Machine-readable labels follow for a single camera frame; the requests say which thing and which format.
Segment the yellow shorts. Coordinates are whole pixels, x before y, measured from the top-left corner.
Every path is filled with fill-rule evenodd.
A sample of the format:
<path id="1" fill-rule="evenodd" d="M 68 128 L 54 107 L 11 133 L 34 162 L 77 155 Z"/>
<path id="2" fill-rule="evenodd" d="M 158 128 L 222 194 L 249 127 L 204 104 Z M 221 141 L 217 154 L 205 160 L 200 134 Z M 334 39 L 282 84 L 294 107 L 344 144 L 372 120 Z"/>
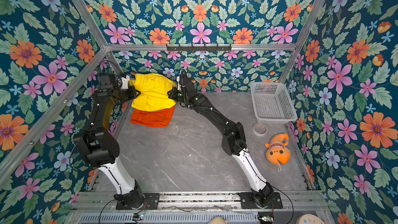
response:
<path id="1" fill-rule="evenodd" d="M 136 74 L 129 81 L 130 86 L 141 94 L 133 100 L 132 107 L 144 112 L 156 112 L 172 108 L 176 102 L 167 94 L 177 85 L 175 82 L 159 74 Z"/>

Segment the orange shorts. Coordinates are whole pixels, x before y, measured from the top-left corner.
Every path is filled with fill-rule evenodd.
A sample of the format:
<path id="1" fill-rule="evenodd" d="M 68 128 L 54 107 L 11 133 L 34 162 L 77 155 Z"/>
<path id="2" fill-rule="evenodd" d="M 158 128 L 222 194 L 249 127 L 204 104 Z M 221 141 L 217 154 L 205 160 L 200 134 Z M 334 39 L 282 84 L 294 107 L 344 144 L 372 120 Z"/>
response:
<path id="1" fill-rule="evenodd" d="M 155 112 L 135 110 L 131 116 L 130 123 L 150 128 L 165 128 L 171 122 L 174 110 L 175 106 Z"/>

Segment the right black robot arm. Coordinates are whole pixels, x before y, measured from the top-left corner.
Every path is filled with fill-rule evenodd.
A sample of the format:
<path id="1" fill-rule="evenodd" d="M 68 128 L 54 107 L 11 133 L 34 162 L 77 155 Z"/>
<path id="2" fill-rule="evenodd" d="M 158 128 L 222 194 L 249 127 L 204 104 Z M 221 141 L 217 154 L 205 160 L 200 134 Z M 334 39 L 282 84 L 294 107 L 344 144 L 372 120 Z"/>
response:
<path id="1" fill-rule="evenodd" d="M 185 70 L 177 77 L 177 87 L 172 88 L 167 95 L 179 102 L 180 106 L 204 116 L 219 130 L 222 135 L 221 147 L 237 161 L 246 175 L 254 195 L 252 200 L 259 208 L 267 207 L 274 190 L 251 158 L 243 125 L 225 117 L 204 94 L 199 93 Z"/>

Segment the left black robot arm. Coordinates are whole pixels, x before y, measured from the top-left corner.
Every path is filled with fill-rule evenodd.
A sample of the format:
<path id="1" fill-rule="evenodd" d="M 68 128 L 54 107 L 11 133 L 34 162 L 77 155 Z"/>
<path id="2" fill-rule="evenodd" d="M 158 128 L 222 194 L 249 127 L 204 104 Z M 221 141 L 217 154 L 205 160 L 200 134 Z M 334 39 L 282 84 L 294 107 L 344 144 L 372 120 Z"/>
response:
<path id="1" fill-rule="evenodd" d="M 130 77 L 126 74 L 104 74 L 99 82 L 99 89 L 91 96 L 93 106 L 89 122 L 73 138 L 73 143 L 83 161 L 99 169 L 113 184 L 118 204 L 139 209 L 144 206 L 145 196 L 120 161 L 119 143 L 108 128 L 115 106 L 134 100 L 141 93 L 130 85 Z"/>

